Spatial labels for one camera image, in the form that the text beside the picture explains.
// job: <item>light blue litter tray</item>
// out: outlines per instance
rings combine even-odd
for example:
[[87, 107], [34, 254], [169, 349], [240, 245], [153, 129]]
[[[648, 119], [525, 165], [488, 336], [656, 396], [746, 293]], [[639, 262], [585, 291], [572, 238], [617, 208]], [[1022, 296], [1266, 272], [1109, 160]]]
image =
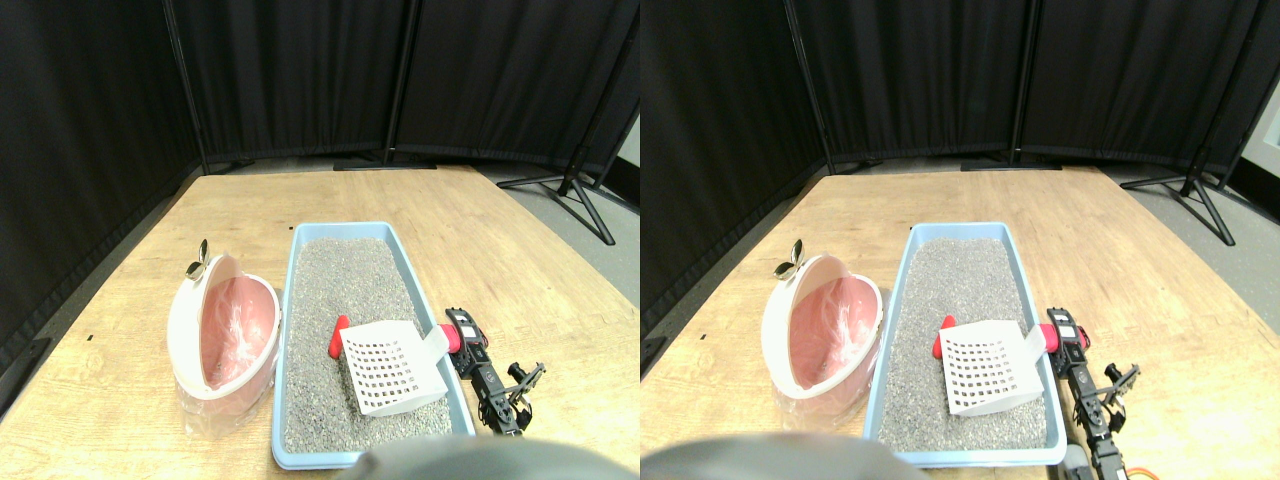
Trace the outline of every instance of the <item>light blue litter tray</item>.
[[[893, 344], [893, 333], [897, 329], [897, 317], [902, 311], [901, 296], [906, 288], [906, 270], [911, 265], [911, 257], [924, 242], [934, 238], [995, 238], [1005, 243], [1005, 251], [1012, 260], [1009, 268], [1014, 274], [1014, 283], [1018, 284], [1018, 294], [1023, 298], [1023, 316], [1027, 325], [1036, 328], [1039, 323], [1036, 302], [1032, 301], [1032, 289], [1027, 284], [1027, 273], [1023, 271], [1023, 261], [1014, 247], [1014, 237], [1009, 233], [1009, 225], [996, 221], [988, 223], [922, 223], [911, 228], [911, 236], [906, 239], [906, 251], [902, 252], [902, 264], [897, 269], [897, 282], [893, 283], [893, 293], [888, 301], [888, 315], [884, 317], [883, 334], [881, 335], [879, 356], [876, 358], [876, 375], [872, 378], [870, 399], [867, 404], [867, 424], [863, 426], [863, 436], [877, 440], [879, 438], [881, 420], [884, 415], [884, 383], [888, 380], [890, 346]], [[1005, 467], [1005, 466], [1037, 466], [1057, 465], [1066, 456], [1066, 430], [1062, 428], [1062, 406], [1057, 402], [1057, 379], [1053, 376], [1048, 364], [1048, 353], [1041, 356], [1036, 362], [1039, 371], [1041, 384], [1044, 387], [1044, 421], [1047, 422], [1047, 442], [1044, 448], [1033, 449], [1005, 449], [1005, 451], [951, 451], [951, 452], [895, 452], [902, 461], [920, 468], [942, 467]]]
[[[317, 470], [317, 468], [347, 468], [356, 465], [356, 460], [364, 452], [324, 452], [324, 453], [289, 453], [284, 451], [284, 413], [289, 407], [284, 403], [284, 385], [287, 385], [289, 361], [289, 298], [293, 293], [293, 268], [302, 246], [317, 238], [380, 238], [392, 250], [396, 259], [396, 268], [408, 288], [408, 296], [413, 302], [413, 311], [417, 321], [422, 325], [424, 333], [439, 328], [435, 325], [435, 315], [431, 312], [422, 287], [413, 274], [413, 268], [408, 264], [408, 256], [401, 246], [396, 230], [385, 221], [360, 221], [360, 223], [305, 223], [293, 230], [293, 250], [289, 252], [289, 273], [284, 280], [284, 321], [280, 325], [280, 357], [275, 365], [275, 394], [271, 399], [271, 456], [275, 463], [285, 470]], [[449, 388], [445, 397], [449, 399], [449, 419], [452, 420], [456, 435], [475, 435], [475, 426], [471, 424], [471, 412], [467, 410], [466, 398], [462, 397], [462, 384], [458, 374], [453, 371], [449, 357], [445, 356], [435, 364], [444, 384]]]

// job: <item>metal clip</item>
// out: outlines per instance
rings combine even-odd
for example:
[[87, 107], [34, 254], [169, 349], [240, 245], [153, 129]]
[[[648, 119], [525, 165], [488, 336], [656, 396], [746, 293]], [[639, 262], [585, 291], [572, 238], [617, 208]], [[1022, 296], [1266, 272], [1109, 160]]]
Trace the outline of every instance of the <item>metal clip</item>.
[[209, 239], [204, 239], [200, 242], [200, 252], [196, 256], [196, 261], [191, 262], [191, 266], [187, 268], [187, 278], [198, 280], [205, 274], [205, 261], [207, 257]]
[[786, 282], [800, 270], [800, 264], [804, 264], [804, 242], [796, 241], [796, 244], [791, 246], [791, 261], [785, 261], [773, 269], [773, 278]]

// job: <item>black curtain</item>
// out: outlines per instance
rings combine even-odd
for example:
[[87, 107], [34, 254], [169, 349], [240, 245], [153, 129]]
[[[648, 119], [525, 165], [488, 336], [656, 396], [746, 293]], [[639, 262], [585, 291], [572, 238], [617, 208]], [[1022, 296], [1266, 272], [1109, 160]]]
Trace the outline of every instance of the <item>black curtain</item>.
[[[1258, 1], [1046, 0], [1023, 150], [1188, 165], [1257, 10]], [[1277, 10], [1263, 12], [1208, 172], [1226, 170], [1266, 102], [1280, 64]]]
[[645, 1], [643, 14], [645, 335], [823, 152], [781, 1]]
[[[637, 10], [639, 0], [425, 3], [397, 151], [567, 165]], [[626, 95], [611, 115], [631, 114]], [[598, 140], [620, 137], [603, 128]]]
[[0, 369], [197, 159], [161, 3], [0, 1]]
[[381, 148], [406, 8], [175, 1], [209, 161]]
[[1025, 0], [795, 4], [837, 161], [1009, 148]]

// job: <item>wooden table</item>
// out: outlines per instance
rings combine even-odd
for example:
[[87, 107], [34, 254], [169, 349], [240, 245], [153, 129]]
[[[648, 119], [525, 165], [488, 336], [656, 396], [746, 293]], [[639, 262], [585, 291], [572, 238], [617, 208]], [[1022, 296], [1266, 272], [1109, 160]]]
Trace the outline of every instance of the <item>wooden table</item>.
[[[529, 438], [639, 468], [637, 310], [485, 177], [442, 166], [197, 179], [111, 274], [0, 424], [0, 477], [287, 474], [271, 458], [270, 398], [225, 438], [183, 434], [165, 347], [169, 305], [202, 238], [211, 253], [228, 251], [283, 289], [293, 225], [360, 220], [396, 228], [435, 314], [467, 308], [490, 337], [499, 370], [547, 364], [530, 396]], [[465, 390], [474, 415], [475, 396]], [[476, 430], [492, 434], [479, 421]]]
[[[892, 287], [911, 225], [986, 220], [1012, 230], [1041, 321], [1048, 321], [1043, 308], [1060, 306], [1088, 329], [1096, 380], [1110, 384], [1102, 372], [1108, 362], [1142, 366], [1125, 396], [1129, 421], [1115, 435], [1129, 467], [1166, 479], [1280, 471], [1280, 339], [1172, 232], [1092, 168], [823, 178], [645, 378], [641, 449], [781, 428], [760, 356], [760, 317], [777, 282], [771, 274], [796, 238]], [[860, 435], [864, 419], [865, 411], [841, 431]]]

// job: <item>gray object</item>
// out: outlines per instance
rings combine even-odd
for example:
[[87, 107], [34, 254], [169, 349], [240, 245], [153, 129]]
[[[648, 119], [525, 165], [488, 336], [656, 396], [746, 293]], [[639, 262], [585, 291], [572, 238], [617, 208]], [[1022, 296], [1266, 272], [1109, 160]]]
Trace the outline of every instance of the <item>gray object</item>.
[[1023, 303], [998, 239], [938, 238], [915, 252], [890, 353], [878, 439], [897, 452], [1030, 449], [1047, 443], [1044, 401], [960, 417], [947, 412], [942, 364], [931, 348], [947, 315], [956, 324], [1015, 320]]
[[375, 447], [337, 479], [631, 480], [637, 476], [596, 453], [550, 442], [422, 436]]
[[417, 435], [452, 433], [448, 397], [408, 413], [360, 413], [346, 361], [329, 357], [339, 314], [351, 326], [412, 321], [422, 335], [392, 251], [378, 238], [307, 242], [293, 273], [284, 449], [291, 453], [360, 452]]
[[645, 479], [925, 480], [879, 443], [829, 434], [739, 435], [686, 443], [640, 461]]

